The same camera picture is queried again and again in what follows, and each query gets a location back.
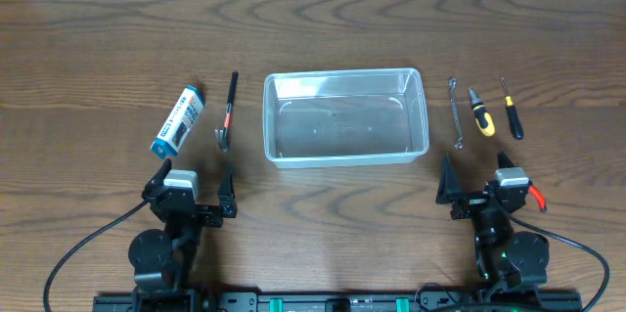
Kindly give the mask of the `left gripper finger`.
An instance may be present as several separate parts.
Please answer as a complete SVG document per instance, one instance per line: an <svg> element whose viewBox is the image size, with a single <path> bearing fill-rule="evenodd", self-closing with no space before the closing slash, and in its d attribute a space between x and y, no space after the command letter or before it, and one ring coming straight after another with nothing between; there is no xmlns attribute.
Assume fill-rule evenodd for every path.
<svg viewBox="0 0 626 312"><path fill-rule="evenodd" d="M226 166L226 173L217 191L217 196L222 206L234 206L236 204L233 179L234 167L232 164L228 163Z"/></svg>
<svg viewBox="0 0 626 312"><path fill-rule="evenodd" d="M166 158L160 167L160 169L156 172L156 174L148 181L145 186L146 190L152 189L154 187L162 186L164 179L171 171L172 162L170 158Z"/></svg>

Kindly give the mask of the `red handled pliers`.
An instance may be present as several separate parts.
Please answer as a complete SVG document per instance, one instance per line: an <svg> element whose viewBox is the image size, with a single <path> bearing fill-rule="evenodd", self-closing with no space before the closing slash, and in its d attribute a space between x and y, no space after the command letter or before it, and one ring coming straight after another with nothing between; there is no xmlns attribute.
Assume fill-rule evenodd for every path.
<svg viewBox="0 0 626 312"><path fill-rule="evenodd" d="M528 193L537 201L537 204L539 206L539 210L541 212L546 212L547 211L547 202L546 202L544 196L542 195L542 193L535 186L529 186L528 187Z"/></svg>

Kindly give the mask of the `slim black yellow screwdriver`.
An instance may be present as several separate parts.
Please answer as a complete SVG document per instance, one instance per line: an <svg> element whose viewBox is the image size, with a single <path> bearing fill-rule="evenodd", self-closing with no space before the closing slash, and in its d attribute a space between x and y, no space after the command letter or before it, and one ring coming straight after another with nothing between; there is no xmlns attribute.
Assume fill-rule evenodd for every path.
<svg viewBox="0 0 626 312"><path fill-rule="evenodd" d="M519 119L514 101L507 89L504 76L501 77L501 83L505 94L506 112L508 116L510 132L516 140L522 140L524 138L522 123Z"/></svg>

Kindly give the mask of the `stubby yellow black screwdriver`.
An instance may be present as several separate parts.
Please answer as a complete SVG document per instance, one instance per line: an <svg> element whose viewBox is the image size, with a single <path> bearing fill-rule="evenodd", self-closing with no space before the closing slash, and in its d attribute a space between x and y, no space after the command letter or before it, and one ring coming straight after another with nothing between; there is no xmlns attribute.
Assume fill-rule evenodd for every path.
<svg viewBox="0 0 626 312"><path fill-rule="evenodd" d="M480 132L486 137L495 135L496 129L491 114L484 106L483 101L472 88L469 88L469 102L473 112L474 121Z"/></svg>

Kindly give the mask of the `small black orange hammer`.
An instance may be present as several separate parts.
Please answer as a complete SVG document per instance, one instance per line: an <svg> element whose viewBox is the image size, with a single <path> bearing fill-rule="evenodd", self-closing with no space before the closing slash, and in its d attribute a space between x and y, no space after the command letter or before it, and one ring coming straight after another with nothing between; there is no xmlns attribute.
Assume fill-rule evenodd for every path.
<svg viewBox="0 0 626 312"><path fill-rule="evenodd" d="M236 97L238 79L239 79L239 73L237 71L233 71L231 74L231 81L229 85L229 93L228 93L228 98L227 98L224 122L220 129L215 130L215 136L216 136L218 147L223 152L228 152L230 150L229 129L230 129L231 118L232 118L232 110L233 110L235 97Z"/></svg>

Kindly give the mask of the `silver combination wrench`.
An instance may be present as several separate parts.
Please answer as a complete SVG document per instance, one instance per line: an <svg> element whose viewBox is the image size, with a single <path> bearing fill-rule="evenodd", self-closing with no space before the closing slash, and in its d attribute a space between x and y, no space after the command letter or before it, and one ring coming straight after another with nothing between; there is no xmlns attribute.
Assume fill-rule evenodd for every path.
<svg viewBox="0 0 626 312"><path fill-rule="evenodd" d="M448 79L448 94L449 94L449 99L450 99L450 104L451 104L452 115L454 118L454 124L455 124L456 132L457 132L457 138L455 141L455 149L461 150L464 146L463 144L464 137L463 137L461 120L459 116L457 99L455 95L456 87L457 87L457 78L454 76L451 76Z"/></svg>

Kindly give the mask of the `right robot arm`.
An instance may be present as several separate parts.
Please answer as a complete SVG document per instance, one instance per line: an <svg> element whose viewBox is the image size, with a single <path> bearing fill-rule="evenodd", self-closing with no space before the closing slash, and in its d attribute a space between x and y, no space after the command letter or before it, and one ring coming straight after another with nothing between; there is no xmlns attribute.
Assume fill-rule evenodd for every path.
<svg viewBox="0 0 626 312"><path fill-rule="evenodd" d="M515 231L509 216L526 205L532 182L505 153L497 155L494 178L479 191L461 188L451 159L445 156L435 202L449 204L453 220L468 219L474 230L478 274L487 287L478 297L489 301L498 295L534 293L547 282L549 242L537 233Z"/></svg>

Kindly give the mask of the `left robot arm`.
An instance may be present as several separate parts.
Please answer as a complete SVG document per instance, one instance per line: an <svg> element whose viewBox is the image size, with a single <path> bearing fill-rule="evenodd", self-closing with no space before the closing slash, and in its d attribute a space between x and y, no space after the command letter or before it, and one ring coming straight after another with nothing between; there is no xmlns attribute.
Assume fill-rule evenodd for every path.
<svg viewBox="0 0 626 312"><path fill-rule="evenodd" d="M191 170L177 170L168 158L146 184L142 199L164 224L139 234L130 244L128 258L140 291L182 288L191 271L203 228L220 228L226 218L237 216L233 185L234 167L226 166L218 188L219 204L198 204L199 176Z"/></svg>

